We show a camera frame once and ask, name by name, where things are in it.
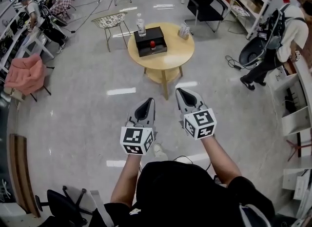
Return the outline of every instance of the woven chair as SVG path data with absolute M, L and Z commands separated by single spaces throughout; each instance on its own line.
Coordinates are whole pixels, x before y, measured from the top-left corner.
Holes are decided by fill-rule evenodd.
M 129 36 L 131 35 L 130 31 L 129 31 L 129 28 L 127 27 L 124 19 L 125 19 L 125 16 L 126 16 L 127 13 L 118 13 L 118 14 L 111 14 L 111 15 L 107 15 L 107 16 L 104 16 L 104 17 L 100 17 L 100 18 L 97 18 L 97 19 L 94 19 L 92 22 L 95 23 L 95 25 L 97 25 L 99 28 L 104 28 L 105 30 L 105 36 L 106 36 L 106 41 L 107 41 L 107 48 L 108 48 L 108 51 L 110 52 L 110 48 L 109 48 L 109 44 L 108 44 L 108 41 L 111 37 L 111 31 L 109 30 L 110 28 L 113 28 L 113 27 L 117 27 L 119 26 L 120 28 L 120 31 L 121 31 L 121 35 L 123 37 L 123 41 L 125 42 L 125 45 L 126 45 L 126 48 L 127 47 L 127 43 L 126 43 L 126 40 L 125 40 L 125 37 L 123 35 L 123 32 L 121 30 L 121 26 L 120 24 L 121 23 L 124 23 L 126 28 L 128 29 L 128 32 L 129 32 Z M 106 29 L 108 29 L 109 31 L 109 38 L 107 38 L 107 34 L 106 34 Z

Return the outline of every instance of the chair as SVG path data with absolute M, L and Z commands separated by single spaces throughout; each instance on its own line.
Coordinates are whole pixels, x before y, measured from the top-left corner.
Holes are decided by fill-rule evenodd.
M 54 67 L 45 66 L 39 54 L 33 54 L 28 58 L 13 59 L 4 87 L 15 88 L 24 95 L 30 94 L 36 102 L 37 99 L 32 93 L 42 87 L 51 96 L 51 92 L 43 84 L 46 68 L 54 69 Z
M 76 203 L 67 194 L 67 187 L 63 186 L 63 192 L 65 196 L 53 191 L 47 191 L 48 202 L 42 203 L 40 198 L 36 195 L 36 204 L 40 211 L 42 211 L 43 206 L 49 206 L 53 216 L 50 216 L 40 227 L 57 227 L 57 226 L 72 226 L 81 227 L 88 223 L 81 215 L 82 213 L 92 215 L 91 212 L 79 208 L 79 204 L 83 195 L 86 193 L 86 189 L 81 190 L 81 194 Z
M 223 20 L 223 12 L 226 8 L 226 5 L 221 0 L 216 0 L 222 5 L 222 14 L 219 14 L 210 4 L 214 0 L 190 0 L 187 8 L 196 16 L 195 19 L 185 20 L 184 22 L 187 24 L 187 21 L 195 21 L 195 26 L 197 24 L 197 20 L 204 21 L 211 28 L 211 26 L 207 23 L 208 21 L 219 21 L 218 26 L 215 30 L 212 31 L 215 33 L 220 25 L 220 21 Z
M 126 40 L 125 40 L 125 37 L 123 35 L 123 32 L 121 30 L 121 26 L 120 24 L 123 22 L 126 26 L 126 28 L 128 29 L 128 32 L 129 32 L 129 36 L 131 35 L 130 31 L 129 31 L 129 28 L 127 27 L 124 19 L 125 19 L 125 16 L 126 16 L 127 13 L 118 13 L 118 14 L 111 14 L 111 15 L 107 15 L 107 16 L 104 16 L 104 17 L 100 17 L 100 18 L 97 18 L 97 19 L 94 19 L 92 22 L 95 23 L 95 25 L 97 25 L 99 28 L 104 28 L 105 30 L 105 36 L 106 36 L 106 44 L 107 44 L 107 48 L 108 48 L 108 51 L 110 52 L 110 48 L 109 48 L 109 44 L 108 44 L 108 41 L 111 37 L 111 31 L 109 30 L 110 28 L 113 28 L 113 27 L 117 27 L 119 26 L 120 27 L 120 31 L 121 31 L 121 35 L 123 37 L 123 41 L 125 42 L 125 45 L 126 45 L 126 48 L 128 48 L 127 46 L 127 43 L 126 43 Z M 109 31 L 109 38 L 107 38 L 107 34 L 106 34 L 106 29 L 108 29 Z

